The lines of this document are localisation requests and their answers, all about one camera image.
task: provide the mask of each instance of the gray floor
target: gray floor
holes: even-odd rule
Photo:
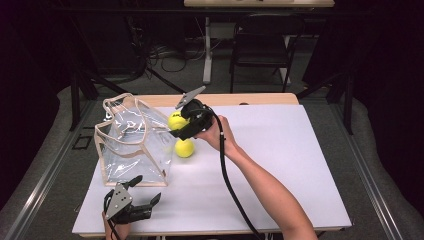
[[[288,92],[296,93],[303,90],[304,84],[300,79],[307,66],[313,44],[314,41],[308,39],[299,44]],[[221,42],[214,49],[212,83],[207,85],[205,93],[228,93],[229,53],[226,42]],[[167,70],[183,66],[182,61],[167,58],[159,60],[153,68],[184,90],[189,91],[203,85],[202,58],[187,61],[185,68],[177,73],[164,71],[160,65],[161,61]],[[239,82],[268,77],[272,79],[272,83],[279,81],[278,75],[271,76],[271,72],[265,69],[254,72],[237,69],[236,74]],[[149,77],[148,74],[120,86],[138,94],[177,94],[175,90],[157,78]],[[105,87],[98,86],[98,90],[101,93],[100,99],[116,96]],[[275,84],[235,86],[235,92],[280,90],[281,87]],[[323,100],[326,92],[327,89],[321,89],[302,99],[301,104],[307,109],[336,185],[355,225],[345,231],[326,233],[320,239],[424,239],[422,217],[403,199],[379,162],[366,108],[358,101],[354,101],[352,118],[354,135],[346,135],[346,131],[340,125],[339,106],[328,105]],[[59,98],[61,107],[53,128],[20,186],[0,212],[0,233],[9,236],[9,239],[14,239],[16,236],[22,239],[80,238],[71,233],[77,215],[74,210],[83,200],[91,179],[93,164],[97,159],[93,144],[86,152],[72,151],[70,148],[79,134],[92,134],[91,129],[84,127],[92,127],[93,122],[99,121],[94,116],[103,112],[99,103],[86,104],[92,106],[86,108],[87,111],[91,111],[89,112],[91,118],[86,119],[74,133],[69,133],[71,124],[69,88],[59,93]],[[55,165],[55,159],[61,159],[62,163]],[[40,183],[48,182],[48,178],[54,180],[53,183],[42,186]],[[32,193],[41,190],[47,194],[36,204],[29,201]]]

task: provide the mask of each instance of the tennis ball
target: tennis ball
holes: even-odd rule
[[[171,113],[171,115],[169,115],[169,117],[168,117],[168,127],[171,130],[181,129],[185,125],[187,125],[188,122],[189,122],[188,120],[181,117],[180,111],[175,111],[175,112]]]
[[[190,157],[194,152],[194,143],[190,139],[181,140],[175,143],[175,153],[182,158]]]

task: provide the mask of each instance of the white tabletop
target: white tabletop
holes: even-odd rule
[[[333,0],[184,0],[186,7],[333,7]]]
[[[213,106],[225,115],[241,145],[298,199],[316,230],[351,226],[346,209],[301,105]],[[174,108],[158,108],[166,115]],[[146,204],[157,193],[160,202],[151,219],[132,223],[134,235],[249,233],[221,174],[219,153],[197,139],[188,159],[173,158],[168,187],[130,188],[133,205]],[[231,184],[253,225],[261,232],[278,230],[240,171],[226,161]],[[97,166],[73,233],[104,234],[101,212],[105,187]]]

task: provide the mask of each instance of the clear plastic bag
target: clear plastic bag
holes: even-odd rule
[[[95,143],[107,186],[130,181],[137,186],[167,186],[176,139],[167,117],[126,93],[103,101],[106,120],[95,126]]]

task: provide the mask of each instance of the chair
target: chair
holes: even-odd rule
[[[286,68],[283,81],[285,92],[298,38],[305,22],[295,15],[250,14],[242,17],[234,27],[234,43],[230,62],[231,87],[234,88],[234,68],[266,67]],[[292,37],[286,46],[285,37]]]

